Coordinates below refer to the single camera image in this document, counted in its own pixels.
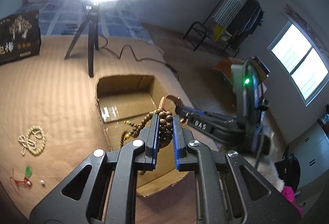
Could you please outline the gloved right hand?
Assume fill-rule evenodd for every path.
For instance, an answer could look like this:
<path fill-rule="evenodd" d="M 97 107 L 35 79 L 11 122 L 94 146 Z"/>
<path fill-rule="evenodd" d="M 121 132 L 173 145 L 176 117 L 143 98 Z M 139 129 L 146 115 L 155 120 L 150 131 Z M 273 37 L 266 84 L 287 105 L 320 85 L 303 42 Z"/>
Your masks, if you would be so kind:
<path fill-rule="evenodd" d="M 268 156 L 262 156 L 256 169 L 279 192 L 284 189 L 284 181 L 279 178 L 276 166 Z"/>

